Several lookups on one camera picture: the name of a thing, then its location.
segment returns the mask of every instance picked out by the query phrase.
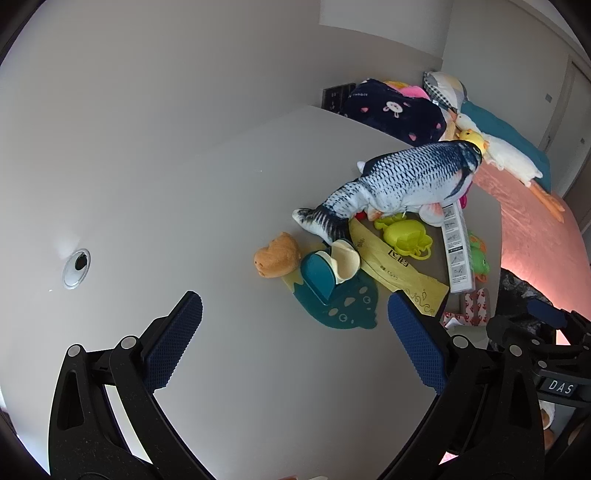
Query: fish plush toy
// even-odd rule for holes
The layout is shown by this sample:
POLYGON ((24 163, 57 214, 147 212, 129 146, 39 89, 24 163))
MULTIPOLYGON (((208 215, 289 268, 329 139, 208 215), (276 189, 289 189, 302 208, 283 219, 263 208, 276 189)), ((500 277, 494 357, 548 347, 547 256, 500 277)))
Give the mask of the fish plush toy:
POLYGON ((443 224, 441 204, 467 191, 482 152, 475 144, 453 140, 423 145, 358 162, 360 178, 333 192, 315 209, 300 208, 292 217, 328 244, 349 239, 349 220, 365 211, 370 221, 399 212, 417 212, 425 223, 443 224))

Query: fish tail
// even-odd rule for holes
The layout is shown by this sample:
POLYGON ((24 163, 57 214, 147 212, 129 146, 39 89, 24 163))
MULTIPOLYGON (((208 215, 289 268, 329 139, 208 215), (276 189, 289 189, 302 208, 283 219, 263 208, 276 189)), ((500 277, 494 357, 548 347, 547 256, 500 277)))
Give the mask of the fish tail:
POLYGON ((304 230, 322 237, 329 245, 338 239, 351 240, 349 219, 339 217, 324 205, 314 210, 299 208, 291 216, 304 230))

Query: door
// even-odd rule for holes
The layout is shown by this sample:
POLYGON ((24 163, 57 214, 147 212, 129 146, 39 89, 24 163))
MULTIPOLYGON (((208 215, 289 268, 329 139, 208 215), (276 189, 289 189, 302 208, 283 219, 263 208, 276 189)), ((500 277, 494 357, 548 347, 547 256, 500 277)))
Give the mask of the door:
POLYGON ((546 153, 552 189, 563 197, 579 174, 591 148, 591 82, 576 67, 564 116, 546 153))

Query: table surface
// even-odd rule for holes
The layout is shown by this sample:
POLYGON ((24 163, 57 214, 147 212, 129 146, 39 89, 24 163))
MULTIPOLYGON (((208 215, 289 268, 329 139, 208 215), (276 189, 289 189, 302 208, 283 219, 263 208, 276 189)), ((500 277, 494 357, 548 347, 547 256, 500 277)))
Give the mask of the table surface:
MULTIPOLYGON (((355 178, 358 160, 407 147, 305 107, 130 188, 108 215, 89 204, 88 216, 65 228, 59 213, 48 217, 33 206, 26 222, 4 225, 15 234, 5 238, 11 255, 3 268, 18 271, 35 252, 26 285, 6 286, 11 301, 0 320, 0 384, 25 444, 47 464, 51 402, 71 344, 112 348, 193 290, 203 299, 203 321, 168 387, 155 396, 212 474, 376 478, 434 397, 387 321, 388 292, 382 290, 375 329, 329 329, 281 280, 258 277, 252 256, 281 231, 302 244, 317 241, 293 222, 294 208, 315 206, 355 178), (36 222, 43 227, 27 227, 36 222), (64 253, 76 246, 90 251, 90 268, 79 288, 66 290, 64 253)), ((10 178, 33 195, 48 172, 69 174, 27 167, 2 176, 0 188, 10 187, 10 178)), ((59 205, 68 193, 47 201, 59 205)), ((500 265, 498 204, 473 186, 466 219, 487 243, 489 262, 500 265)), ((436 242, 424 267, 438 268, 442 244, 436 242)), ((490 282, 498 280, 493 271, 490 282)), ((109 394, 130 447, 141 455, 109 394)))

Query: navy blue blanket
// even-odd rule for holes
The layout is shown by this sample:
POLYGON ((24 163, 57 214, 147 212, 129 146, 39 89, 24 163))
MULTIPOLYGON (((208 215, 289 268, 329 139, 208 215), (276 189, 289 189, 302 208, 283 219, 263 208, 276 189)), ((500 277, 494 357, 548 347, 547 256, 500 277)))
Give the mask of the navy blue blanket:
POLYGON ((438 141, 446 129, 441 109, 425 98, 409 98, 378 80, 353 90, 340 114, 413 147, 438 141))

